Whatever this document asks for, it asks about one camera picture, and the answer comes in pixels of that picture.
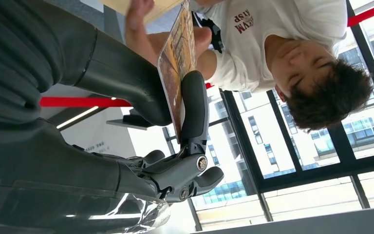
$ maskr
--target book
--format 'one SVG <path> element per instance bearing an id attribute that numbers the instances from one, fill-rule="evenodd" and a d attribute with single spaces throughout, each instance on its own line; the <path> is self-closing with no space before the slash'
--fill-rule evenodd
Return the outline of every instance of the book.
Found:
<path id="1" fill-rule="evenodd" d="M 184 0 L 157 65 L 178 143 L 181 143 L 181 127 L 185 116 L 181 81 L 187 73 L 196 70 L 196 65 L 190 0 Z"/>
<path id="2" fill-rule="evenodd" d="M 127 14 L 128 8 L 130 7 L 131 0 L 99 0 L 102 4 L 107 7 L 123 14 Z M 183 0 L 154 0 L 155 5 L 151 12 L 144 18 L 144 23 L 148 24 L 158 19 L 167 11 L 171 10 L 175 6 L 179 5 Z"/>

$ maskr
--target young man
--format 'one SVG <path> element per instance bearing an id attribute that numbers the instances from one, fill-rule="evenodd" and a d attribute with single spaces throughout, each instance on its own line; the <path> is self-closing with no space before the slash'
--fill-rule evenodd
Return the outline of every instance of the young man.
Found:
<path id="1" fill-rule="evenodd" d="M 128 46 L 157 63 L 163 34 L 146 35 L 143 16 L 152 0 L 133 0 L 127 15 Z M 192 0 L 193 11 L 221 29 L 223 53 L 198 50 L 197 67 L 207 82 L 224 90 L 265 92 L 275 88 L 295 123 L 316 130 L 361 109 L 371 78 L 337 60 L 345 39 L 345 0 Z M 209 31 L 196 29 L 196 45 Z"/>

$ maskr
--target finger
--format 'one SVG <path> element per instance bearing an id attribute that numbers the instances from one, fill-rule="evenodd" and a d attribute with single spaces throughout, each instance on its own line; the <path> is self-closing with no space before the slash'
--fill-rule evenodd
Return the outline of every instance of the finger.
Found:
<path id="1" fill-rule="evenodd" d="M 208 49 L 211 43 L 211 30 L 208 27 L 194 27 L 194 42 L 196 47 L 196 56 L 200 56 Z"/>
<path id="2" fill-rule="evenodd" d="M 154 53 L 144 27 L 144 15 L 154 6 L 152 0 L 132 0 L 126 16 L 125 41 L 134 52 L 156 65 L 157 55 Z"/>

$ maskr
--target ceiling light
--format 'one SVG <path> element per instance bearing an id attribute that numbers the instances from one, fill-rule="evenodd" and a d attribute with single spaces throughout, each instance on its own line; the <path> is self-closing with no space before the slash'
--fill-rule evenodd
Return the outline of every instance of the ceiling light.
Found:
<path id="1" fill-rule="evenodd" d="M 92 215 L 90 216 L 89 220 L 122 218 L 141 218 L 141 214 Z"/>
<path id="2" fill-rule="evenodd" d="M 64 122 L 64 123 L 62 123 L 62 124 L 60 124 L 60 125 L 58 125 L 56 128 L 58 128 L 58 129 L 59 129 L 59 128 L 62 128 L 63 126 L 65 126 L 65 125 L 67 125 L 67 124 L 69 124 L 69 123 L 71 123 L 71 122 L 73 122 L 73 121 L 75 121 L 75 120 L 77 120 L 77 119 L 79 119 L 79 118 L 81 118 L 81 117 L 83 117 L 83 116 L 86 116 L 87 114 L 89 114 L 89 113 L 95 111 L 96 109 L 98 109 L 97 106 L 95 106 L 95 107 L 93 107 L 93 108 L 91 108 L 91 109 L 89 109 L 89 110 L 87 110 L 87 111 L 85 111 L 85 112 L 83 112 L 83 113 L 81 113 L 81 114 L 75 116 L 74 118 L 72 118 L 72 119 L 70 119 L 70 120 L 68 120 L 68 121 L 66 121 L 66 122 Z"/>

